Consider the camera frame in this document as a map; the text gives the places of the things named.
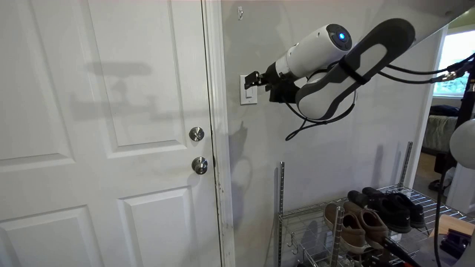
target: white door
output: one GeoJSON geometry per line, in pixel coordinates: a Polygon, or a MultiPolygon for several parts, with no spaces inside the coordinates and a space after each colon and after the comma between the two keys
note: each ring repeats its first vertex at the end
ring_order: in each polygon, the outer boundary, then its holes
{"type": "Polygon", "coordinates": [[[211,159],[199,2],[0,2],[0,267],[220,266],[211,159]]]}

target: shoe rack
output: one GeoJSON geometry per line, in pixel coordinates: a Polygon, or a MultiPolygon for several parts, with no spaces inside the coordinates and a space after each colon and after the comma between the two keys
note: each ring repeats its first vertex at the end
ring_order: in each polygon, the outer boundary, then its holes
{"type": "MultiPolygon", "coordinates": [[[[358,267],[361,262],[347,260],[343,250],[340,250],[339,229],[330,229],[324,220],[324,210],[328,204],[343,205],[346,198],[333,199],[294,211],[284,211],[285,193],[285,164],[281,162],[276,170],[276,211],[275,211],[275,232],[267,254],[266,267],[333,267],[349,266],[358,267]]],[[[383,187],[380,192],[404,193],[416,205],[425,208],[425,219],[428,230],[411,230],[407,235],[390,233],[390,239],[398,244],[405,253],[414,256],[429,241],[429,233],[435,226],[436,204],[425,195],[404,189],[399,186],[383,187]]],[[[462,222],[471,222],[466,216],[448,207],[441,207],[441,216],[450,216],[462,222]]]]}

